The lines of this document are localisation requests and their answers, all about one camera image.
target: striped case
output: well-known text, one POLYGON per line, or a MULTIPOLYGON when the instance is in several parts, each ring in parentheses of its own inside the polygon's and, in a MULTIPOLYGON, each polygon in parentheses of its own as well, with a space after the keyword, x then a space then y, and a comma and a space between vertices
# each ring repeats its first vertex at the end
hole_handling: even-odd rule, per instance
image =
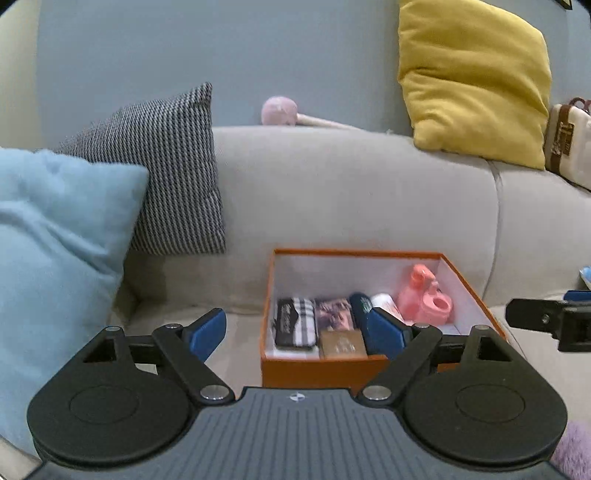
POLYGON ((317 343, 314 303, 307 299, 280 299, 275 317, 275 345, 312 348, 317 343))

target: pink water bottle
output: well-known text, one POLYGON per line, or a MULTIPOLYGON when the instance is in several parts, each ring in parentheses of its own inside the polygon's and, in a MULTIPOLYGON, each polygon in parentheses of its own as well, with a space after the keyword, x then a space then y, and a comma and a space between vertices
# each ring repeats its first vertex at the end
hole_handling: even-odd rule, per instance
POLYGON ((405 321, 413 321, 418 313, 419 306, 423 301, 426 281, 435 280, 435 275, 423 264, 416 264, 410 275, 410 281, 406 285, 398 298, 396 306, 405 321))
POLYGON ((452 312, 452 299, 439 291, 439 282, 433 280, 423 295, 415 321, 430 325, 443 325, 452 312))

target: small gold box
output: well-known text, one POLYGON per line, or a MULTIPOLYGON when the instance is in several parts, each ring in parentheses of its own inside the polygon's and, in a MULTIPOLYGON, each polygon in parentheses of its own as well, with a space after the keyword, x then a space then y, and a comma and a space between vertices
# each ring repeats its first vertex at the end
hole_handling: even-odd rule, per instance
POLYGON ((361 330, 325 330, 320 332, 324 358, 367 358, 361 330))

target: blue gripper pad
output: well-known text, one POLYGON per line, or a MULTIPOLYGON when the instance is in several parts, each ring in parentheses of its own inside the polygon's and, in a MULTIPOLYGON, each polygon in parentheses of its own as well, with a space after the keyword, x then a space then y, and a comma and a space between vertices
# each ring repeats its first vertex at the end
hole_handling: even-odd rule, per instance
POLYGON ((394 360, 413 339, 413 331, 396 317, 376 307, 368 313, 368 336, 371 349, 394 360))
POLYGON ((562 298, 566 301, 591 301, 591 291, 589 290, 569 290, 562 298))
POLYGON ((226 313, 213 309, 201 317, 198 323, 183 332, 191 353, 204 362, 226 336, 226 313))

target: wall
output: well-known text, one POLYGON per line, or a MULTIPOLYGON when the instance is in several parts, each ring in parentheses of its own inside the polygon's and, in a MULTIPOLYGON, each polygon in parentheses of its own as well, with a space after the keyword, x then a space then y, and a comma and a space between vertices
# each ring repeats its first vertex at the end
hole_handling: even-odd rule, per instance
POLYGON ((0 17, 0 147, 44 145, 35 72, 40 6, 18 0, 0 17))
MULTIPOLYGON (((552 103, 591 98, 591 22, 577 0, 573 11, 555 0, 487 1, 544 34, 552 103)), ((287 95, 302 113, 410 135, 398 10, 398 0, 44 0, 44 133, 53 145, 122 105, 211 81, 215 125, 257 124, 267 97, 287 95)))

